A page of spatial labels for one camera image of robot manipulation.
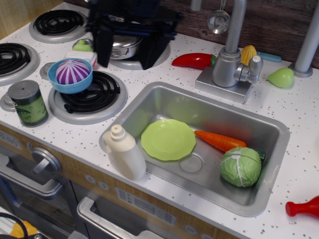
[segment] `faucet handle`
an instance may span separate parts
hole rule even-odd
[[[260,72],[263,66],[264,66],[264,62],[260,56],[256,55],[253,58],[251,58],[248,64],[250,75],[252,77],[256,77],[256,76],[258,77],[260,75]]]
[[[237,72],[239,73],[239,81],[248,81],[251,84],[255,84],[258,81],[261,69],[264,62],[260,56],[254,56],[250,59],[248,66],[240,64]]]

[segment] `toy carrot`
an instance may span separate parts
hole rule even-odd
[[[195,130],[194,133],[201,139],[205,140],[207,143],[213,145],[214,147],[224,152],[227,152],[232,148],[236,147],[247,147],[247,144],[245,142],[221,134],[199,130]]]

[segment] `cabbage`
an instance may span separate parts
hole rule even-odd
[[[227,182],[237,187],[248,187],[258,180],[261,159],[253,149],[233,148],[222,157],[219,171]]]

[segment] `toy red pepper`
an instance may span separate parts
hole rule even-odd
[[[189,53],[177,57],[172,62],[172,66],[185,66],[198,69],[205,69],[205,67],[214,67],[216,56],[206,53]]]

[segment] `yellow object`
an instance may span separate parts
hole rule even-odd
[[[241,51],[241,63],[248,66],[248,63],[251,58],[257,55],[257,51],[252,45],[245,46]]]
[[[34,226],[32,226],[30,223],[28,223],[27,221],[22,221],[22,223],[24,224],[29,236],[38,233],[36,228]],[[10,233],[10,236],[15,237],[15,238],[24,237],[22,228],[20,227],[20,225],[18,223],[15,223],[13,225],[12,232]]]

